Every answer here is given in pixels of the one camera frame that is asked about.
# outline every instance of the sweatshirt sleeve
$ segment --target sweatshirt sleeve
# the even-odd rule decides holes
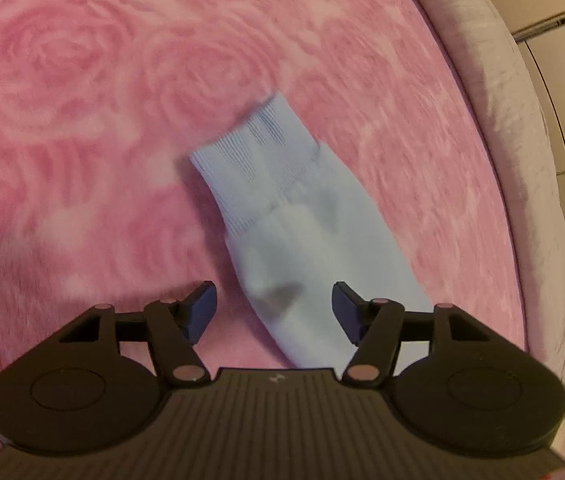
[[[298,367],[341,374],[355,352],[331,310],[335,282],[433,311],[376,205],[282,95],[192,162],[216,198],[251,306]],[[396,372],[427,354],[426,343],[405,347]]]

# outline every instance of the sleeve cuff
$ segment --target sleeve cuff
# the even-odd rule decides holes
[[[319,144],[277,93],[244,124],[193,153],[191,160],[232,234],[274,208],[318,153]]]

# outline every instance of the bedspread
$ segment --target bedspread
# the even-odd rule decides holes
[[[499,186],[416,0],[0,0],[0,369],[91,304],[200,280],[220,290],[210,369],[290,364],[188,162],[277,89],[429,296],[523,346]]]

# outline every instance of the bed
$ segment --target bed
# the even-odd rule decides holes
[[[201,280],[220,291],[197,348],[211,370],[290,366],[188,162],[279,90],[376,201],[429,296],[564,378],[549,141],[489,5],[0,0],[0,369],[92,304],[136,310]],[[472,32],[485,15],[495,25]],[[507,56],[513,72],[490,68]]]

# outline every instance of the ribbed black surface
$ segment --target ribbed black surface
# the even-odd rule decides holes
[[[483,460],[437,449],[379,393],[330,370],[224,370],[211,386],[172,394],[117,447],[74,458],[5,448],[0,480],[538,480],[564,464],[549,450]]]

